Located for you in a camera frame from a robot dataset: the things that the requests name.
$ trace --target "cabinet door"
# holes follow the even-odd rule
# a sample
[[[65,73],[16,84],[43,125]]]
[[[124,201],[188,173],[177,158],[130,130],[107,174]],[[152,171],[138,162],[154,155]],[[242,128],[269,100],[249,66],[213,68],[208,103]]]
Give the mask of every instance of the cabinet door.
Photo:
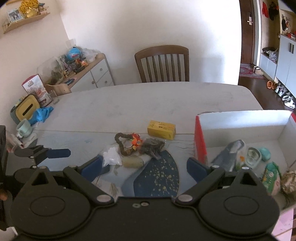
[[[99,62],[95,67],[91,69],[91,73],[94,77],[94,80],[98,82],[100,78],[103,77],[103,75],[108,71],[107,63],[103,59],[101,62]]]
[[[279,9],[292,12],[291,8],[289,8],[282,0],[279,0]]]
[[[296,96],[296,49],[294,50],[294,54],[292,54],[291,64],[285,86],[294,96]]]
[[[279,46],[279,59],[276,69],[276,77],[285,85],[288,77],[290,62],[292,54],[290,53],[290,48],[292,45],[292,40],[281,35],[281,41]]]
[[[90,72],[87,72],[72,88],[72,92],[86,91],[96,89],[95,83]]]
[[[267,66],[268,66],[268,58],[264,55],[260,55],[260,62],[259,67],[264,71],[267,72]]]
[[[114,85],[109,71],[97,82],[98,88]]]
[[[272,62],[270,59],[268,60],[268,66],[266,73],[270,78],[274,80],[274,76],[276,74],[276,64]]]

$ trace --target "photo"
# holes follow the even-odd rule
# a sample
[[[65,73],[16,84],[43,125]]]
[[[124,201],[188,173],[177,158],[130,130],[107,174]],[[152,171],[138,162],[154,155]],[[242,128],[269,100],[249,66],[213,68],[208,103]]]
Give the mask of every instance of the photo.
[[[13,9],[7,12],[9,21],[14,23],[16,21],[19,21],[21,19],[24,19],[22,14],[18,9]]]

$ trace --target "yellow tissue box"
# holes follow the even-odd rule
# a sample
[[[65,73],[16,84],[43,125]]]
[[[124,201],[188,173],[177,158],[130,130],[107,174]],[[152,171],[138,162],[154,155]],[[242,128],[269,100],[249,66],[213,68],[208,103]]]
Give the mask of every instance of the yellow tissue box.
[[[176,135],[176,125],[152,120],[148,127],[148,135],[163,139],[174,140]]]

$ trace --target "white wall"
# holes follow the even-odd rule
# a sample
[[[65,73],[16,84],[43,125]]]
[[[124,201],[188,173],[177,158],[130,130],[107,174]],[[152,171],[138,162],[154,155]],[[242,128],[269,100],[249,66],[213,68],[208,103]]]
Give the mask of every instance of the white wall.
[[[59,8],[55,0],[47,0],[50,14],[40,21],[24,25],[6,34],[0,29],[0,124],[13,130],[16,124],[10,110],[17,100],[26,95],[21,86],[37,67],[53,56],[67,51],[68,40]],[[0,9],[1,23],[7,11],[18,8],[19,3],[4,5]]]
[[[58,0],[69,39],[105,53],[116,84],[140,82],[134,59],[157,45],[189,48],[190,81],[238,84],[239,0]]]

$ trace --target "light green mug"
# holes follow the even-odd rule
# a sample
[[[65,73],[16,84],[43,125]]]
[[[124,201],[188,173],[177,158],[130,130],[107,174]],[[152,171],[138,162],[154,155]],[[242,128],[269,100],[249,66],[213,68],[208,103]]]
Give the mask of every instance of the light green mug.
[[[28,137],[33,131],[31,124],[28,122],[27,119],[23,119],[17,125],[17,136],[19,137]]]

